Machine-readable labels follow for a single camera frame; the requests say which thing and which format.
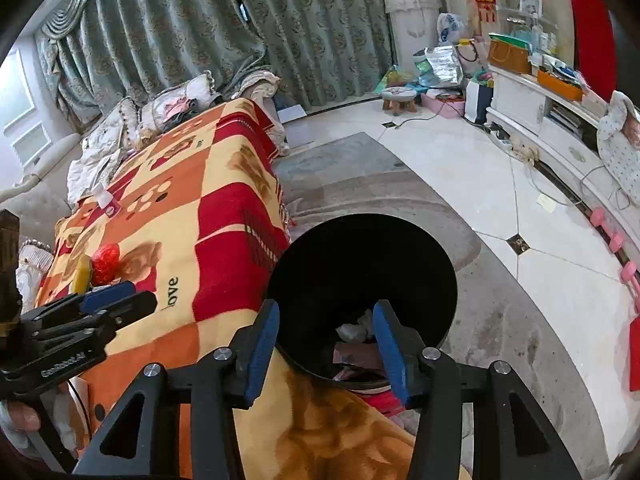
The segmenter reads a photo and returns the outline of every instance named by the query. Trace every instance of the pink box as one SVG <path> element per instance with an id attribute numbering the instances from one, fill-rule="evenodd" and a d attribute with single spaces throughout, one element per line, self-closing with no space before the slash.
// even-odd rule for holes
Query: pink box
<path id="1" fill-rule="evenodd" d="M 446 119 L 456 119 L 465 116 L 466 101 L 455 101 L 453 103 L 443 103 L 437 99 L 431 99 L 427 94 L 420 94 L 422 106 L 427 107 L 434 114 Z"/>

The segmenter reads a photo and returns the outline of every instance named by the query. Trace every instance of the finger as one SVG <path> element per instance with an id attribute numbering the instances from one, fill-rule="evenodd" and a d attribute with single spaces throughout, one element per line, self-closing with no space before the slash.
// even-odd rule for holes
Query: finger
<path id="1" fill-rule="evenodd" d="M 9 403 L 9 416 L 18 430 L 38 431 L 40 429 L 38 413 L 22 402 Z"/>

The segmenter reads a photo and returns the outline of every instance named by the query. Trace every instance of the orange tray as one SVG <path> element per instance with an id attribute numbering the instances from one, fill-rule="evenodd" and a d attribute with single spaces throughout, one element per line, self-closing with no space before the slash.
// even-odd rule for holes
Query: orange tray
<path id="1" fill-rule="evenodd" d="M 582 100 L 581 88 L 565 83 L 564 81 L 560 81 L 557 77 L 549 75 L 546 72 L 542 72 L 542 70 L 538 70 L 538 83 L 540 83 L 540 86 L 548 88 L 552 92 L 568 99 L 569 101 L 580 102 Z"/>

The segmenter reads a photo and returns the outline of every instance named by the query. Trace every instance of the small wooden stool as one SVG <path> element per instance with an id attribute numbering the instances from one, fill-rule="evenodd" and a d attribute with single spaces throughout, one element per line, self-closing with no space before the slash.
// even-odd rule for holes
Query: small wooden stool
<path id="1" fill-rule="evenodd" d="M 382 103 L 383 110 L 391 109 L 394 115 L 398 115 L 401 111 L 409 110 L 412 113 L 416 113 L 418 110 L 415 108 L 415 96 L 417 92 L 412 88 L 406 88 L 404 86 L 391 86 L 385 88 L 382 91 L 382 97 L 384 102 Z"/>

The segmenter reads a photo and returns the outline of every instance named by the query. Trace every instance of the gray rug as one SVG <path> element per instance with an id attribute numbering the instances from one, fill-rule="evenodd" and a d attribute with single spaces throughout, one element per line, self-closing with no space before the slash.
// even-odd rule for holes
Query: gray rug
<path id="1" fill-rule="evenodd" d="M 608 471 L 604 436 L 580 375 L 545 317 L 484 242 L 430 186 L 361 132 L 275 161 L 297 227 L 294 238 L 337 216 L 377 212 L 429 232 L 458 279 L 456 319 L 442 349 L 456 361 L 509 362 L 560 434 L 584 479 Z M 472 468 L 472 407 L 463 413 L 462 462 Z"/>

